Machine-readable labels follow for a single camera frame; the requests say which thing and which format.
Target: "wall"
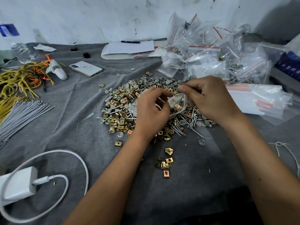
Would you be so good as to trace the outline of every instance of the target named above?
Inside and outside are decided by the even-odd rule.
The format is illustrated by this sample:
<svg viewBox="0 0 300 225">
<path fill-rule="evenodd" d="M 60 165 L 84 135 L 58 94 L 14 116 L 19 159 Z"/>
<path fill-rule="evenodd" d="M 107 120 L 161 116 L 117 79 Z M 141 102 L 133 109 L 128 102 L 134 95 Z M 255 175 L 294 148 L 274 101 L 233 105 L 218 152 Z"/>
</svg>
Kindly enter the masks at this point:
<svg viewBox="0 0 300 225">
<path fill-rule="evenodd" d="M 26 43 L 72 45 L 164 38 L 174 11 L 187 20 L 195 13 L 202 21 L 221 20 L 220 27 L 249 23 L 253 31 L 276 40 L 291 39 L 300 33 L 298 27 L 283 31 L 274 23 L 280 19 L 286 25 L 291 14 L 296 14 L 293 25 L 299 25 L 299 7 L 295 7 L 298 0 L 0 0 L 0 3 L 7 21 L 16 25 Z M 266 19 L 270 14 L 272 22 Z M 0 49 L 8 48 L 1 37 Z"/>
</svg>

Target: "hand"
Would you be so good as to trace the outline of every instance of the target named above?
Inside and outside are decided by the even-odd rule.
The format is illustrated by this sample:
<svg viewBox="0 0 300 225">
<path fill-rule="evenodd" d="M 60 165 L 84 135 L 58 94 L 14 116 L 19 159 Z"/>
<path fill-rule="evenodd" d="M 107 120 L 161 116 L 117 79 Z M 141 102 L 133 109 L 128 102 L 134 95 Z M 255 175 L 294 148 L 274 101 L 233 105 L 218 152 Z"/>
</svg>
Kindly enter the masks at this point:
<svg viewBox="0 0 300 225">
<path fill-rule="evenodd" d="M 178 91 L 187 95 L 190 106 L 196 105 L 206 118 L 223 128 L 238 117 L 244 117 L 227 91 L 223 80 L 218 77 L 207 76 L 190 80 L 178 87 Z"/>
<path fill-rule="evenodd" d="M 134 131 L 141 134 L 148 143 L 167 123 L 170 117 L 170 105 L 167 100 L 172 96 L 171 92 L 163 88 L 151 87 L 138 97 Z"/>
</svg>

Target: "white power adapter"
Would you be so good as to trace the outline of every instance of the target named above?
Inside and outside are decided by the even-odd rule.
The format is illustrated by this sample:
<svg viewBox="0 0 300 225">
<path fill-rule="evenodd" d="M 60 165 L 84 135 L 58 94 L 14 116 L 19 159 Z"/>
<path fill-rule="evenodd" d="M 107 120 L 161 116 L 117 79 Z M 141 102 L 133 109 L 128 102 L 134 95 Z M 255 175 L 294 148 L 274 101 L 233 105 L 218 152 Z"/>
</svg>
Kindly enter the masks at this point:
<svg viewBox="0 0 300 225">
<path fill-rule="evenodd" d="M 0 176 L 0 189 L 10 174 Z M 0 206 L 5 206 L 26 197 L 30 197 L 36 193 L 36 187 L 32 184 L 38 178 L 38 170 L 31 166 L 17 173 L 8 182 L 4 193 L 4 199 L 0 198 Z"/>
</svg>

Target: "smartphone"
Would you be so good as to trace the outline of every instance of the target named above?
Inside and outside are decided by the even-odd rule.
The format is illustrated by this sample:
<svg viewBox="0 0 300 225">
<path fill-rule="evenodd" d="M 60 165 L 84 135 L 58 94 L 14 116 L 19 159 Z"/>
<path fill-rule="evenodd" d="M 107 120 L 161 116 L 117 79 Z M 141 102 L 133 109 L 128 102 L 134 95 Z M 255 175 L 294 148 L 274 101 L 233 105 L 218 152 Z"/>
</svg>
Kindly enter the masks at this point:
<svg viewBox="0 0 300 225">
<path fill-rule="evenodd" d="M 102 68 L 89 64 L 85 61 L 80 61 L 74 64 L 69 65 L 69 67 L 79 73 L 82 73 L 83 75 L 87 77 L 92 77 L 96 75 L 97 73 L 100 73 L 103 71 Z"/>
</svg>

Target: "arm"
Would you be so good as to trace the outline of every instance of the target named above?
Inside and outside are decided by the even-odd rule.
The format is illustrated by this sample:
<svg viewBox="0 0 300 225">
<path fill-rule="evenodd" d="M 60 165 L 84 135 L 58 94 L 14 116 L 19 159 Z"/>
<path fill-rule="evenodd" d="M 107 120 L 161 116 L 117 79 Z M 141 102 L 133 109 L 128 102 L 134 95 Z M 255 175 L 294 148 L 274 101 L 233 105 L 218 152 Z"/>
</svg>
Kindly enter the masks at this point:
<svg viewBox="0 0 300 225">
<path fill-rule="evenodd" d="M 167 96 L 172 93 L 151 87 L 138 98 L 137 121 L 127 142 L 80 201 L 63 225 L 119 224 L 131 183 L 151 139 L 163 128 L 170 115 Z M 159 111 L 155 103 L 163 108 Z"/>
<path fill-rule="evenodd" d="M 179 90 L 226 131 L 264 223 L 298 224 L 300 183 L 239 110 L 223 81 L 204 77 L 187 82 Z"/>
</svg>

